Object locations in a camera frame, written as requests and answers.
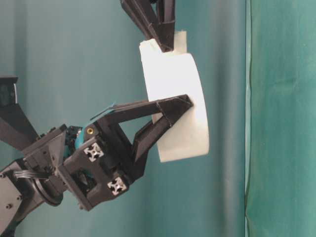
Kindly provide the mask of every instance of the black cable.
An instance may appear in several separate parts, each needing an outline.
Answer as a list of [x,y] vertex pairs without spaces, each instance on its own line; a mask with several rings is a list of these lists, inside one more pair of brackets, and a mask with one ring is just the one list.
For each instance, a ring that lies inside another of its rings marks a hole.
[[35,171],[30,171],[30,170],[14,171],[13,174],[14,174],[14,176],[17,179],[19,179],[19,178],[24,178],[24,179],[48,179],[49,178],[49,174],[48,173],[35,172]]

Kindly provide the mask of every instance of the teal cloth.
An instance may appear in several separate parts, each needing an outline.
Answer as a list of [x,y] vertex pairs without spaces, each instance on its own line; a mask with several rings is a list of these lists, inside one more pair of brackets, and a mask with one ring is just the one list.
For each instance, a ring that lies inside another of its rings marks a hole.
[[[31,213],[17,237],[244,236],[245,3],[177,0],[176,18],[200,73],[210,153],[160,163],[154,147],[125,195],[85,212],[67,192],[59,207]],[[19,102],[39,134],[147,98],[144,36],[118,0],[1,0],[0,32],[0,73],[19,77]],[[148,119],[122,126],[132,139]],[[8,149],[2,165],[19,157]]]
[[316,235],[316,1],[251,0],[250,237]]

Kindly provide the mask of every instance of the black plastic bracket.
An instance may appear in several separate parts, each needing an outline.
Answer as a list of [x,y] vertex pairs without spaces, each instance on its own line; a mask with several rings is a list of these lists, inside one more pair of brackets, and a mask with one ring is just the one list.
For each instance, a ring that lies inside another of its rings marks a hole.
[[[155,39],[163,52],[173,50],[175,0],[120,0],[120,2],[147,40]],[[151,4],[156,4],[156,13]]]

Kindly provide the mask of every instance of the green curtain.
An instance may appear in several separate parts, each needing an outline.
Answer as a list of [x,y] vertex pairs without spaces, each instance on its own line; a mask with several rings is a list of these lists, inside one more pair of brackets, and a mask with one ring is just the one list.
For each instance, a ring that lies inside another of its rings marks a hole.
[[[85,212],[66,193],[17,236],[244,236],[245,1],[178,0],[176,18],[200,73],[210,153],[160,163],[153,148],[125,195]],[[19,103],[38,133],[147,96],[144,37],[118,0],[1,0],[0,32],[0,73],[19,77]],[[144,122],[123,127],[132,138]],[[2,165],[20,155],[5,144],[0,153]]]
[[251,0],[250,237],[316,233],[315,9]]

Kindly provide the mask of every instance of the metal bolt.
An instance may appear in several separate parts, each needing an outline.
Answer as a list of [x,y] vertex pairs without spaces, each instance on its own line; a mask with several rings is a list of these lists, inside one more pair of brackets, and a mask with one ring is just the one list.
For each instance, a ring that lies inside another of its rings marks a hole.
[[88,128],[88,129],[87,129],[87,133],[90,134],[90,135],[92,135],[92,134],[94,133],[93,128],[91,128],[91,127]]

